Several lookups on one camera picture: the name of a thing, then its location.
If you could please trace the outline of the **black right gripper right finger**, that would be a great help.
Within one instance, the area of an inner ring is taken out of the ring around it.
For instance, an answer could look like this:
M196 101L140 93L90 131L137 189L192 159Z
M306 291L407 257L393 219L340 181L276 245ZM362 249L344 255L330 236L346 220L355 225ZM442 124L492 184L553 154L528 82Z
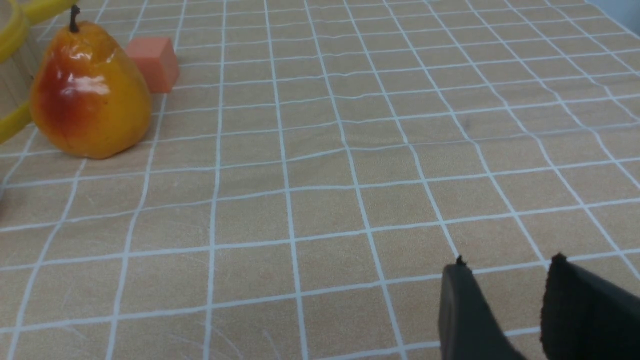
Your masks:
M637 360L640 299L558 253L542 297L540 340L549 360Z

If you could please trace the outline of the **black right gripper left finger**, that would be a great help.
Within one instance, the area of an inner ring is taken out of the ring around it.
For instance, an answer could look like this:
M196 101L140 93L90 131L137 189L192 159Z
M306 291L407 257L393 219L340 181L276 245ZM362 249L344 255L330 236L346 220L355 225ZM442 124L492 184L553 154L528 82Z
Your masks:
M443 267L438 333L442 360L525 359L500 328L461 255Z

